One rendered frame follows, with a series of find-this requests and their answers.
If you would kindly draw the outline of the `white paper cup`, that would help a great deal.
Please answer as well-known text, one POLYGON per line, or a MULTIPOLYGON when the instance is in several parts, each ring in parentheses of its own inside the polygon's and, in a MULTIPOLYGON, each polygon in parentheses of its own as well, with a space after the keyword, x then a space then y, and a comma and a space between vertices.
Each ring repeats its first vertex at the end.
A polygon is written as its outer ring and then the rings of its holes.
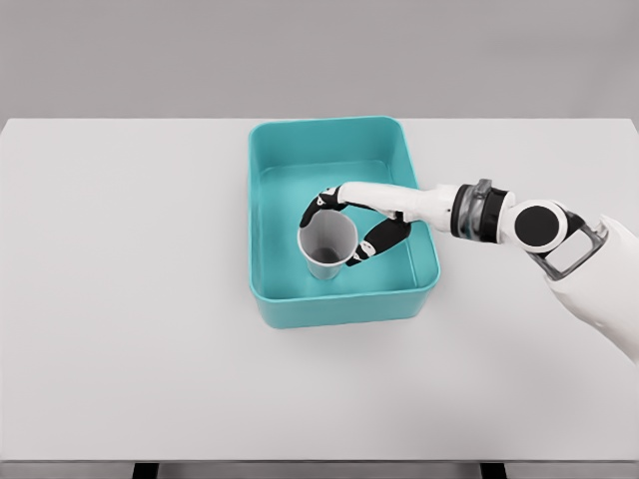
POLYGON ((336 277, 358 246, 355 223, 336 211, 320 211, 297 233, 309 272, 320 280, 336 277))

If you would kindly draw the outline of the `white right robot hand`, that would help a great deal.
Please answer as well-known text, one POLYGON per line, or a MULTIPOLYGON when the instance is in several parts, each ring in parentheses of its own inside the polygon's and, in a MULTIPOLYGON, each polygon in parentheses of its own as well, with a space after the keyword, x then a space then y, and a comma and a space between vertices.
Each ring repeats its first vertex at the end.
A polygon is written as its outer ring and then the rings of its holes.
POLYGON ((396 185, 346 182, 320 192, 303 213, 300 228, 305 229, 322 211, 341 212, 347 207, 376 211, 385 220, 370 230, 345 262, 355 266, 395 247, 411 234, 412 224, 423 222, 421 192, 396 185))

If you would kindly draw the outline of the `teal plastic basket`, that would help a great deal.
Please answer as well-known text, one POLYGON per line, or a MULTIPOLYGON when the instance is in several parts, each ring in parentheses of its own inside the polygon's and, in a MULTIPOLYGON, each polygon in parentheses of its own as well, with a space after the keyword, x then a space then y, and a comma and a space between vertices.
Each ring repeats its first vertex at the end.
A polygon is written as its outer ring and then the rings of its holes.
POLYGON ((249 278, 266 324, 286 329, 417 315, 440 277, 429 226, 333 279, 309 271, 298 228, 309 203, 346 182, 417 188, 402 125, 384 116, 266 122, 249 135, 249 278))

